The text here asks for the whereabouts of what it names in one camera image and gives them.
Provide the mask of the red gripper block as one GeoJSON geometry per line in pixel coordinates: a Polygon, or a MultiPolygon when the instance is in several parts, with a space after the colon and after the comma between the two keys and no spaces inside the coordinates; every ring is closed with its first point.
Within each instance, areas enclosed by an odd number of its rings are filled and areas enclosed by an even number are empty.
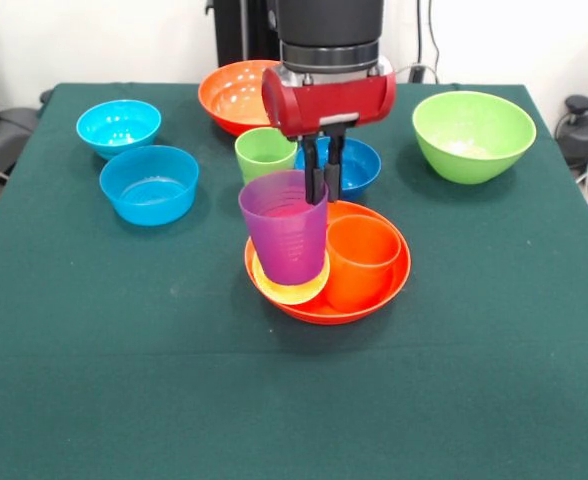
{"type": "Polygon", "coordinates": [[[384,119],[396,97],[396,75],[390,61],[351,73],[296,73],[280,63],[262,76],[262,100],[270,125],[286,137],[302,137],[306,201],[317,205],[328,187],[328,201],[340,199],[345,132],[329,135],[328,159],[319,165],[317,137],[328,128],[347,128],[384,119]]]}

